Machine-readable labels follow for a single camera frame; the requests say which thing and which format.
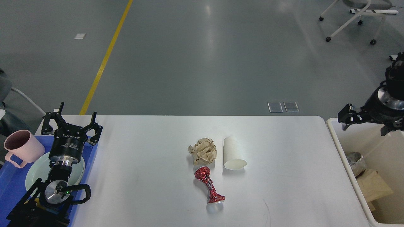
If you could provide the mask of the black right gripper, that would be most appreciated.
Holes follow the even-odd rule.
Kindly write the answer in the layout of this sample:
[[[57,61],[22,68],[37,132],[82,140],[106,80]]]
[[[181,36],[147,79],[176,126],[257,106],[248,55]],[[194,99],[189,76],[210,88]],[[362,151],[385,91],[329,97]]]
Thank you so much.
[[[338,122],[346,131],[350,125],[362,123],[384,124],[381,136],[393,131],[404,132],[403,87],[378,87],[366,101],[362,109],[356,110],[348,103],[338,112]]]

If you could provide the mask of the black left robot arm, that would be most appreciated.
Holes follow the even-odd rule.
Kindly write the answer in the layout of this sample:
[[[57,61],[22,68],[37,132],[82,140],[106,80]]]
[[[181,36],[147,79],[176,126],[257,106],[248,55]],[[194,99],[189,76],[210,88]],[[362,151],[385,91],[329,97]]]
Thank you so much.
[[[97,112],[86,126],[68,123],[62,117],[63,107],[64,102],[43,116],[41,135],[54,137],[48,153],[50,170],[46,179],[33,182],[9,212],[9,227],[67,227],[69,208],[91,198],[88,184],[69,183],[69,179],[83,161],[85,145],[97,145],[103,127],[96,122]]]

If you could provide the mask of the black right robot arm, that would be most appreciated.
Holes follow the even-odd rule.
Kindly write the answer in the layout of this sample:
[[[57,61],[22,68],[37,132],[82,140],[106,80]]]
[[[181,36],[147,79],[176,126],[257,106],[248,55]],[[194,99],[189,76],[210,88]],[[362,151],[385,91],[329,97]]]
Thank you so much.
[[[385,80],[368,98],[364,106],[356,111],[351,103],[338,113],[338,122],[346,131],[350,125],[375,123],[384,125],[381,136],[393,131],[403,131],[404,117],[404,63],[403,53],[385,71]]]

